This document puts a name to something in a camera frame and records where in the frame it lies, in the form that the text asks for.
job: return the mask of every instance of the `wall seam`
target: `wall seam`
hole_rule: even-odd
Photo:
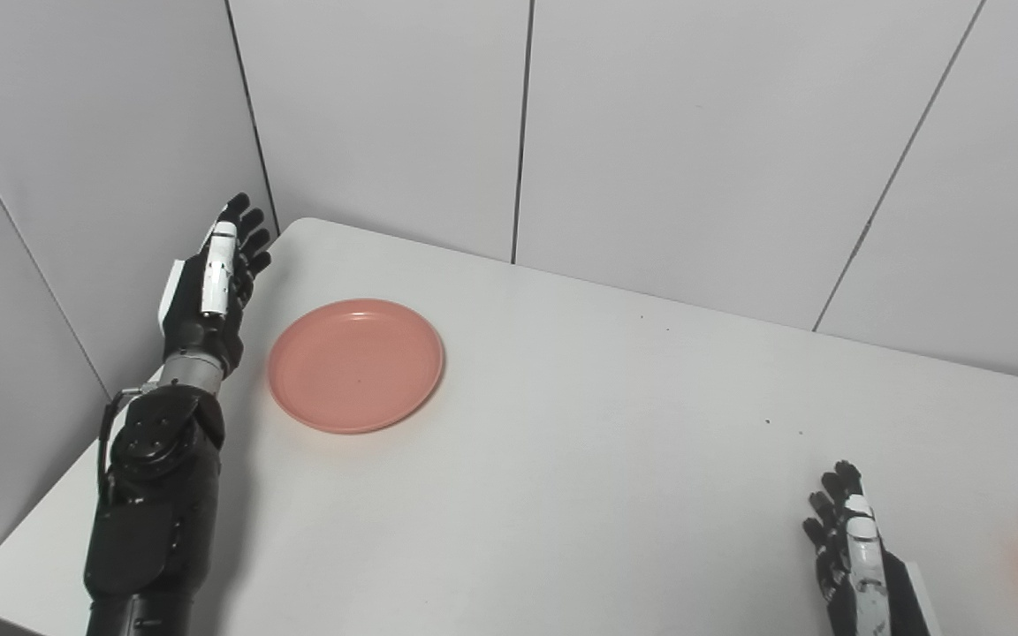
[[[906,140],[905,148],[901,150],[901,155],[898,156],[897,163],[894,163],[894,169],[890,171],[890,177],[886,180],[886,185],[882,188],[882,193],[878,196],[878,200],[874,203],[874,208],[869,213],[869,218],[866,218],[866,223],[861,229],[859,238],[855,240],[854,248],[851,250],[851,254],[847,256],[846,263],[843,265],[843,270],[840,271],[840,277],[836,279],[835,285],[832,286],[832,293],[827,295],[827,301],[824,302],[824,307],[821,309],[819,316],[815,319],[815,324],[811,327],[812,332],[819,330],[821,324],[824,323],[824,315],[828,314],[828,309],[832,307],[832,301],[835,300],[835,294],[840,290],[840,285],[843,285],[844,278],[847,277],[847,272],[851,270],[851,264],[854,262],[856,256],[859,256],[859,249],[866,240],[866,235],[869,234],[869,228],[874,222],[874,218],[878,217],[878,211],[882,208],[882,201],[886,200],[886,196],[890,192],[890,188],[894,185],[894,179],[898,177],[898,171],[901,170],[902,162],[906,161],[906,157],[909,154],[909,149],[913,148],[914,140],[917,138],[917,133],[921,132],[921,126],[925,123],[926,117],[928,117],[929,111],[934,109],[934,102],[937,101],[938,96],[941,95],[941,88],[945,85],[946,79],[949,77],[949,72],[953,69],[954,64],[957,64],[957,57],[961,55],[961,49],[965,48],[965,41],[968,40],[969,34],[973,33],[973,25],[976,24],[977,17],[981,16],[981,9],[984,9],[984,4],[987,0],[981,0],[980,3],[976,5],[976,9],[973,11],[973,16],[968,20],[968,25],[965,27],[965,33],[961,34],[961,41],[957,42],[957,48],[953,51],[953,56],[949,57],[949,64],[946,64],[945,70],[941,72],[941,77],[938,79],[937,85],[934,88],[934,93],[930,94],[928,101],[925,103],[925,109],[922,110],[921,116],[917,117],[917,125],[914,126],[914,131],[909,133],[909,139]]]
[[[53,301],[53,305],[57,307],[57,313],[61,315],[61,320],[65,323],[65,327],[68,327],[69,334],[73,337],[73,342],[77,343],[77,349],[81,353],[81,358],[84,358],[84,363],[89,365],[90,371],[93,371],[93,378],[97,380],[97,386],[100,388],[102,395],[106,396],[110,392],[106,390],[104,386],[104,380],[101,380],[101,373],[97,370],[97,366],[93,363],[93,358],[90,358],[89,351],[84,349],[84,343],[81,342],[80,337],[77,336],[77,331],[73,330],[73,325],[69,321],[69,315],[65,313],[65,309],[61,306],[61,301],[57,300],[57,294],[53,293],[53,287],[50,285],[49,279],[45,277],[42,267],[37,264],[37,258],[34,257],[34,252],[30,249],[29,243],[25,243],[25,237],[21,233],[21,230],[17,228],[17,223],[15,219],[10,214],[7,209],[7,205],[3,200],[3,194],[0,193],[0,209],[3,210],[3,215],[7,218],[7,222],[10,223],[10,228],[13,229],[17,237],[17,241],[21,243],[21,248],[25,252],[25,257],[30,259],[31,264],[34,266],[34,271],[37,271],[37,276],[41,279],[42,285],[45,287],[45,292],[50,294],[50,300]]]

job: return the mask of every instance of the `white table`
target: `white table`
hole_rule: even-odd
[[[829,633],[800,531],[836,459],[945,633],[1018,635],[1018,379],[332,223],[272,248],[243,322],[193,633]],[[440,331],[432,399],[314,431],[263,373],[341,298]],[[0,619],[83,633],[92,448],[0,547]]]

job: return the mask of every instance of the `pink plate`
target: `pink plate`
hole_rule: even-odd
[[[442,374],[442,341],[406,306],[356,298],[312,310],[270,353],[286,413],[323,431],[373,431],[406,418]]]

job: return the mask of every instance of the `robotic hand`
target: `robotic hand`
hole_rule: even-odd
[[[202,249],[177,261],[159,305],[158,382],[124,390],[105,408],[97,459],[97,516],[84,586],[89,636],[182,636],[206,579],[218,509],[225,425],[218,387],[238,367],[238,327],[253,279],[270,265],[270,232],[244,193],[231,198]],[[128,398],[124,427],[109,444]]]
[[[930,636],[932,614],[928,625],[906,564],[882,546],[859,470],[838,462],[821,482],[827,495],[808,497],[817,519],[805,519],[803,530],[815,545],[815,577],[835,636]]]

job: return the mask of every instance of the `robotic arm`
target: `robotic arm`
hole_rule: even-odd
[[[270,232],[258,230],[263,218],[238,193],[199,253],[175,262],[159,306],[159,380],[118,392],[105,408],[84,565],[89,636],[186,634],[210,569],[218,509],[225,424],[216,395],[241,361],[242,309],[271,263],[263,251]],[[124,426],[110,443],[128,399]]]
[[[821,482],[827,494],[808,497],[817,518],[805,519],[803,530],[815,546],[815,578],[835,636],[941,636],[909,568],[882,546],[859,470],[838,462]]]

